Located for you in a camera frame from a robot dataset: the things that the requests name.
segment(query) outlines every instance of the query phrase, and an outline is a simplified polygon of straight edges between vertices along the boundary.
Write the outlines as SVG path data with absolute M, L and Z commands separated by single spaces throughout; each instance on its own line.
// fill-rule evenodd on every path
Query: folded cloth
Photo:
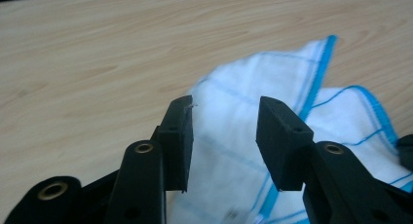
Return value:
M 320 88 L 335 41 L 329 36 L 298 51 L 220 65 L 189 91 L 195 140 L 188 193 L 175 197 L 169 223 L 309 222 L 302 192 L 277 191 L 255 143 L 262 95 L 285 102 L 315 132 L 315 142 L 344 144 L 376 178 L 412 187 L 379 101 L 360 86 Z

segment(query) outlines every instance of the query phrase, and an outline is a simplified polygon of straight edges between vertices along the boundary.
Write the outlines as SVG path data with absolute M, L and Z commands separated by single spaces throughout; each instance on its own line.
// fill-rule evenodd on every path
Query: wooden surface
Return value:
M 0 4 L 0 219 L 37 182 L 88 184 L 217 64 L 339 36 L 324 85 L 367 87 L 413 132 L 413 0 Z

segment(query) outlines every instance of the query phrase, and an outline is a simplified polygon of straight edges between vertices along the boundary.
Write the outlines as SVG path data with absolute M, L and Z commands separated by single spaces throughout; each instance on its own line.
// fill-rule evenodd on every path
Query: cloth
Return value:
M 411 189 L 413 174 L 398 163 L 398 137 L 379 101 L 361 86 L 320 88 L 335 41 L 220 65 L 189 91 L 195 107 L 188 193 L 175 197 L 169 223 L 309 222 L 302 192 L 277 191 L 256 145 L 262 95 L 286 103 L 315 142 L 341 143 L 374 177 Z

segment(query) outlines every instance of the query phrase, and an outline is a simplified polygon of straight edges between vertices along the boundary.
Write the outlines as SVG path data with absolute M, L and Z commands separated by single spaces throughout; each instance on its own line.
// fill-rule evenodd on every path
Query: wooden table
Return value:
M 324 85 L 367 87 L 413 132 L 413 0 L 0 4 L 0 219 L 37 182 L 88 184 L 216 65 L 339 36 Z

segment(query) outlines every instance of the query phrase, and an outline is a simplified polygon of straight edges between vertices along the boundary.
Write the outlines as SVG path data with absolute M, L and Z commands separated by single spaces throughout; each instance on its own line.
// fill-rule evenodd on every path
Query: cloth fold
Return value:
M 277 191 L 255 143 L 262 95 L 285 102 L 315 142 L 344 144 L 376 178 L 411 188 L 413 174 L 398 164 L 398 137 L 374 95 L 360 86 L 320 88 L 336 39 L 220 65 L 188 92 L 195 104 L 188 193 L 175 197 L 169 223 L 308 223 L 302 192 Z

